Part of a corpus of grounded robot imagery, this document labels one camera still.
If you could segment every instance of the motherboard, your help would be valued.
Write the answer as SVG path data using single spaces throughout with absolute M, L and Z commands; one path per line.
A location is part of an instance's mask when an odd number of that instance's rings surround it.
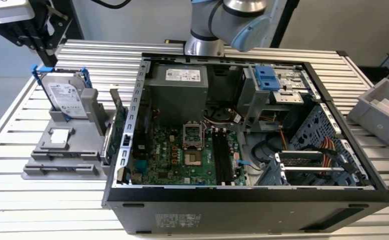
M 136 159 L 132 181 L 144 185 L 245 186 L 238 156 L 236 132 L 213 132 L 192 123 L 184 128 L 159 127 L 148 159 Z

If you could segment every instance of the power supply label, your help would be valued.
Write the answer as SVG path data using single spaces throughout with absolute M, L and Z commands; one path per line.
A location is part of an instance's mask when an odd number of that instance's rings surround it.
M 185 82 L 200 82 L 200 70 L 188 69 L 168 69 L 167 70 L 168 81 L 185 81 Z

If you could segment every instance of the side panel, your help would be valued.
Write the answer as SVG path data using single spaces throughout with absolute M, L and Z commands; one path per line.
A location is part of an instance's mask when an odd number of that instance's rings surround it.
M 380 203 L 344 202 L 115 201 L 109 205 L 129 234 L 332 232 L 384 208 Z

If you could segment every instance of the white wall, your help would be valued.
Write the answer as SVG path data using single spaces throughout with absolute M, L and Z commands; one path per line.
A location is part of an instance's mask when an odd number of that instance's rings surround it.
M 301 0 L 281 48 L 344 50 L 361 66 L 389 53 L 389 0 Z
M 111 4 L 121 1 L 107 0 Z M 108 9 L 89 0 L 73 2 L 88 40 L 164 43 L 189 37 L 189 0 L 133 0 L 123 9 Z
M 28 78 L 40 58 L 28 47 L 19 47 L 0 36 L 0 77 Z

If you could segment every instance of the metal rail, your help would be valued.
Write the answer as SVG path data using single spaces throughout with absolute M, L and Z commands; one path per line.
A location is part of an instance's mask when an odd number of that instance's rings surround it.
M 71 40 L 61 48 L 57 67 L 89 68 L 99 100 L 112 109 L 111 88 L 119 88 L 124 104 L 129 105 L 141 52 L 181 54 L 183 46 Z M 310 62 L 342 114 L 349 113 L 357 96 L 372 86 L 352 60 L 334 51 L 257 48 L 241 53 L 228 47 L 225 53 L 237 58 Z M 0 121 L 0 239 L 124 238 L 127 233 L 113 212 L 101 209 L 104 181 L 20 178 L 51 118 L 49 107 L 44 92 L 31 80 Z M 350 128 L 389 186 L 389 146 L 360 126 L 350 124 Z M 199 236 L 177 238 L 199 239 Z M 389 207 L 330 234 L 203 235 L 201 238 L 389 240 Z

